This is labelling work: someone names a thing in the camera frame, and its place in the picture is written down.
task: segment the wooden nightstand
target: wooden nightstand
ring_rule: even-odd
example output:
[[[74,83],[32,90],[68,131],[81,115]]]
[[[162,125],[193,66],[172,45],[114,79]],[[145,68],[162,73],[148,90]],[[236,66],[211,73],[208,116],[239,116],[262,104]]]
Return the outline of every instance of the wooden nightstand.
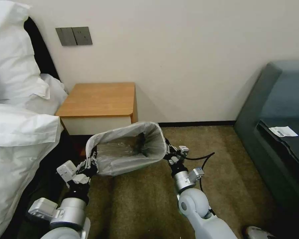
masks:
[[[76,84],[56,115],[70,135],[128,126],[137,122],[135,83]]]

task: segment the white pillow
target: white pillow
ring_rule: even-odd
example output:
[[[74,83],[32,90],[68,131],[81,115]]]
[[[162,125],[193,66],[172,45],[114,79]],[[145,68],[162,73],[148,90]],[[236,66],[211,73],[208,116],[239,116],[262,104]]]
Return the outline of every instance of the white pillow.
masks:
[[[49,98],[49,85],[40,78],[31,39],[23,28],[29,8],[0,1],[0,100],[32,94]]]
[[[0,104],[14,105],[20,108],[31,110],[38,114],[55,115],[59,107],[67,98],[64,85],[59,80],[49,74],[41,74],[44,82],[48,83],[50,89],[50,99],[42,99],[37,95],[22,98],[0,100]]]
[[[0,236],[40,161],[58,144],[61,131],[57,116],[0,104]]]

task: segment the black cable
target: black cable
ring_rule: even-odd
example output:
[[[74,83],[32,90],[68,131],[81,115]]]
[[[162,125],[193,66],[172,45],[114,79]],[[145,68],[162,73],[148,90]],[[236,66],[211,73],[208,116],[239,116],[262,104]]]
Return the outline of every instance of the black cable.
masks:
[[[183,155],[181,155],[181,154],[178,154],[178,155],[180,155],[182,158],[184,158],[184,159],[187,159],[187,160],[192,160],[192,161],[196,161],[196,160],[201,160],[201,159],[206,159],[205,160],[205,162],[207,161],[207,159],[209,159],[211,156],[213,156],[215,154],[215,152],[212,152],[211,154],[208,154],[208,155],[206,155],[206,156],[203,156],[203,157],[199,157],[199,158],[187,158],[187,157],[185,157],[185,156],[183,156]]]
[[[208,155],[206,155],[206,156],[204,156],[204,157],[200,157],[200,158],[187,158],[187,157],[184,157],[184,156],[182,156],[182,157],[185,158],[185,159],[187,159],[187,160],[200,160],[200,159],[205,159],[205,161],[204,161],[204,163],[203,163],[203,165],[202,165],[202,170],[203,170],[204,167],[205,167],[205,164],[207,163],[207,161],[209,160],[209,158],[210,158],[211,156],[213,156],[214,154],[215,154],[215,152],[212,152],[211,154],[208,154]],[[201,191],[203,192],[204,190],[203,190],[203,186],[202,186],[202,178],[199,179],[199,187],[200,187]]]

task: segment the baseboard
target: baseboard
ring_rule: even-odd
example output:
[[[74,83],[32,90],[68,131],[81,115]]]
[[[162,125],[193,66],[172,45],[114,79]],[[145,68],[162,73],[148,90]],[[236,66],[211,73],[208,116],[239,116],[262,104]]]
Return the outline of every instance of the baseboard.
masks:
[[[224,120],[224,121],[168,122],[168,123],[158,123],[158,124],[160,127],[190,127],[190,126],[221,126],[221,125],[233,126],[235,123],[236,123],[235,120]]]

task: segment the white trash bag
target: white trash bag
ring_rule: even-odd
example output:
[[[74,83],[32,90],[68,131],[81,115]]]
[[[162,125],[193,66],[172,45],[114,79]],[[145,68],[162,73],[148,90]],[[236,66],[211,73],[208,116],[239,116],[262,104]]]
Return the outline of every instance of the white trash bag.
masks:
[[[146,167],[166,154],[163,132],[154,122],[138,122],[93,135],[86,143],[86,156],[91,156],[95,149],[98,174],[104,176]]]

